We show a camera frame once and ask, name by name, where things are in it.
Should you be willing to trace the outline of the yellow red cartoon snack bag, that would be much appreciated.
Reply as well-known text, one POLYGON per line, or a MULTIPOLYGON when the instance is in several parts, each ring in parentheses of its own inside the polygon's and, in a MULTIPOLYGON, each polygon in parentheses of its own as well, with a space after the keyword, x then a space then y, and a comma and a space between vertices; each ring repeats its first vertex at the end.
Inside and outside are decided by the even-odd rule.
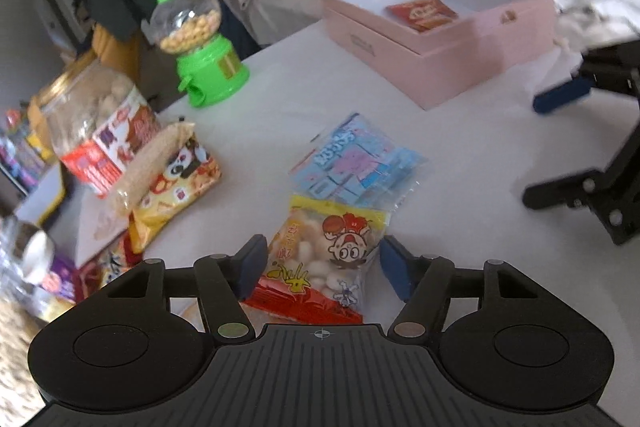
POLYGON ((247 306, 302 324, 363 322, 364 282, 390 214, 294 195, 247 306))

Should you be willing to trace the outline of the yellow panda snack bag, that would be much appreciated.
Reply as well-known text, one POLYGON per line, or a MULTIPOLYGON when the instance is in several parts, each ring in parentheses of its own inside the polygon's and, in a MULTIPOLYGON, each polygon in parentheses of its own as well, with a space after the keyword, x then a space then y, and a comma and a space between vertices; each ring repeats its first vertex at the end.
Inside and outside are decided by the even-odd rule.
POLYGON ((108 205, 128 222, 118 250, 137 263, 178 213, 221 177, 215 157, 198 141, 195 124, 168 124, 142 147, 107 195, 108 205))

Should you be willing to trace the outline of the blue pink pig candy bag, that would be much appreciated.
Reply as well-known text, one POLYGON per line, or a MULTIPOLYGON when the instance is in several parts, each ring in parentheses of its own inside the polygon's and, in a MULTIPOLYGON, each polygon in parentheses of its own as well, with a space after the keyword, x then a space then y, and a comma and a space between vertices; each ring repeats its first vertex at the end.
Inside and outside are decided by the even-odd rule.
POLYGON ((422 154, 353 113, 316 135, 288 176, 299 195, 394 212, 420 186, 426 170, 422 154))

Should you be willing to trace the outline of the dark red snack bag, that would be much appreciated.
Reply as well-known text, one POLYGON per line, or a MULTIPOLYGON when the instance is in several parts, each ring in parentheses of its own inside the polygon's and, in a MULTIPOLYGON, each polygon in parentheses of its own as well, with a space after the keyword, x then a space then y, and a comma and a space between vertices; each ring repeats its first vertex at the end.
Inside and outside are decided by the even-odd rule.
POLYGON ((131 249, 127 233, 117 237, 102 251, 78 268, 73 276, 75 303, 81 303, 142 261, 142 254, 131 249))

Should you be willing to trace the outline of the pink gift box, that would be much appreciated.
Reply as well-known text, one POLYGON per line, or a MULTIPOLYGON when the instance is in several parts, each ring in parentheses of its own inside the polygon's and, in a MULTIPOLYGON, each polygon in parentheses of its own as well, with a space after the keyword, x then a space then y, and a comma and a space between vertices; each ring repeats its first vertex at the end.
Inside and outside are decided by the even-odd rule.
POLYGON ((392 6, 416 0, 321 0, 330 38, 429 109, 554 48, 553 0, 439 0, 456 16, 426 31, 392 6))

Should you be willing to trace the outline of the red snack packet in box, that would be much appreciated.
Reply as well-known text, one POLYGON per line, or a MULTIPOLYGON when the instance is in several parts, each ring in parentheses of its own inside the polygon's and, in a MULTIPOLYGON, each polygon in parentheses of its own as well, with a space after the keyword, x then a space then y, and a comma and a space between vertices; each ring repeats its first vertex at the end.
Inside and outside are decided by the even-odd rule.
POLYGON ((417 32, 448 25, 459 18, 442 0, 413 0, 386 6, 386 12, 417 32))

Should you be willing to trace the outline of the clear plastic biscuit jar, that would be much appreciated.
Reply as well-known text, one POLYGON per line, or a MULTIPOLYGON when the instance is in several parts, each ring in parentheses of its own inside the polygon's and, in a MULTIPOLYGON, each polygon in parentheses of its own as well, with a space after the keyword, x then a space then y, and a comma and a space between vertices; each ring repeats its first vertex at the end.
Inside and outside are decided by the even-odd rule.
POLYGON ((58 160, 101 198, 160 131, 134 82, 92 53, 68 65, 36 103, 58 160))

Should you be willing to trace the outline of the orange bean bag chair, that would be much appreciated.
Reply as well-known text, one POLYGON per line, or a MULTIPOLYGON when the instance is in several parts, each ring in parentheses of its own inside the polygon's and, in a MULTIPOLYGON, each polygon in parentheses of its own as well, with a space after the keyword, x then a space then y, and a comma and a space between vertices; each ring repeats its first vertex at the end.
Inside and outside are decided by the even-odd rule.
POLYGON ((137 30, 127 41, 120 41, 102 25, 95 23, 91 47, 103 65, 122 72, 137 86, 141 78, 141 37, 142 32, 137 30))

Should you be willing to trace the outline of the green gumball dispenser toy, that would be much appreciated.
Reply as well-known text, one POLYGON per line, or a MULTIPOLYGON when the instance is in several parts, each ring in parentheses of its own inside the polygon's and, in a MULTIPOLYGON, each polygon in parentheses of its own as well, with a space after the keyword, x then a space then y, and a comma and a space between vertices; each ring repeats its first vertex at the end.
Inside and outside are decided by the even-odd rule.
POLYGON ((155 43, 176 58, 178 91, 196 108, 230 98, 250 78, 221 23, 218 0, 157 0, 150 19, 155 43))

